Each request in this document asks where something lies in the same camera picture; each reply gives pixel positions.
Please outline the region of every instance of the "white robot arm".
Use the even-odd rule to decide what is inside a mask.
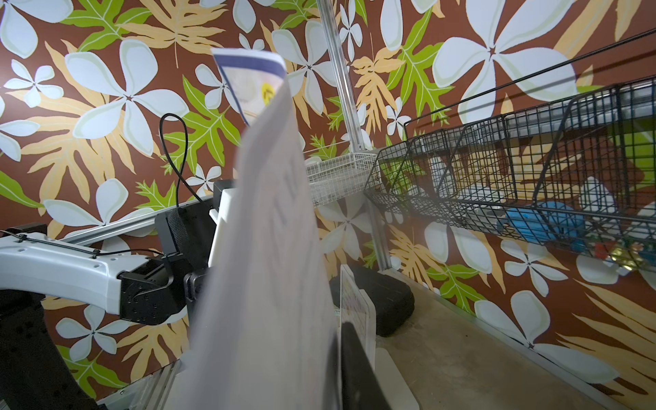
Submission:
[[[120,313],[121,272],[130,272],[147,263],[143,255],[130,252],[117,255],[94,255],[94,249],[66,244],[69,249],[36,243],[49,239],[37,232],[25,234],[25,240],[13,236],[0,238],[0,289],[16,289],[79,300]]]

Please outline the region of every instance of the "blue object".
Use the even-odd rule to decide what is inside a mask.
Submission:
[[[569,245],[569,248],[576,253],[586,253],[588,251],[583,239],[576,239]]]
[[[649,262],[652,266],[656,266],[656,253],[649,251],[640,251],[638,252],[641,258]]]
[[[511,208],[506,212],[508,222],[525,241],[545,243],[563,236],[579,237],[579,234],[584,231],[585,220],[582,215],[551,211],[552,209],[573,211],[573,208],[564,203],[549,201],[542,202],[537,206],[550,210],[540,214],[534,209]]]

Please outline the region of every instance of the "gray floor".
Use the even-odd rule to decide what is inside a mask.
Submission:
[[[415,312],[378,337],[422,410],[585,409],[602,406],[411,286]]]

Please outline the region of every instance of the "floral wallpaper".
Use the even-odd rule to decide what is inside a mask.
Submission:
[[[159,117],[189,128],[183,174],[199,195],[237,178],[245,128],[212,47],[278,52],[287,61],[299,150],[308,162],[348,151],[341,101],[314,0],[11,0],[0,2],[0,225],[41,222],[50,237],[175,205]],[[340,21],[337,3],[333,7]],[[165,124],[168,151],[184,155],[180,124]],[[180,202],[192,196],[185,189]],[[369,257],[361,199],[318,212],[330,276]],[[158,250],[144,228],[94,246]],[[188,348],[183,310],[159,326],[48,297],[49,333],[68,367],[99,400],[172,362]]]
[[[244,124],[211,47],[278,52],[307,161],[349,149],[314,0],[6,0],[0,8],[3,226],[43,222],[61,238],[174,205],[175,178],[157,129],[165,112],[190,128],[190,185],[211,194],[212,181],[237,178]],[[367,149],[420,134],[404,133],[408,119],[647,30],[656,11],[641,0],[337,0],[333,10]],[[653,75],[650,50],[644,39],[431,120],[456,126]],[[176,164],[181,130],[165,127]],[[641,184],[654,192],[653,180]],[[183,191],[180,200],[190,196]],[[360,195],[316,215],[329,276],[344,262],[376,266]],[[405,275],[615,400],[654,407],[652,272],[619,273],[532,243],[381,217],[392,263]],[[95,246],[157,249],[159,241],[147,228]],[[96,399],[188,348],[184,311],[142,326],[70,300],[49,297],[43,305],[53,341]]]
[[[404,135],[401,125],[411,118],[652,28],[648,16],[656,12],[654,4],[340,0],[339,9],[340,40],[363,136],[372,147],[654,74],[653,41],[643,39],[459,104],[409,127]],[[539,169],[540,155],[514,149],[525,167]],[[653,169],[652,163],[635,166]],[[645,172],[632,187],[642,198],[652,198],[652,204],[640,205],[641,215],[653,215],[652,174]],[[571,188],[583,207],[610,195],[594,178]],[[628,273],[599,259],[424,218],[381,217],[393,267],[427,291],[627,407],[656,407],[652,271]],[[375,257],[364,259],[371,265]]]

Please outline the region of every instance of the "black wire basket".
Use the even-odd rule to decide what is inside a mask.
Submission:
[[[382,149],[382,211],[656,266],[656,77]]]

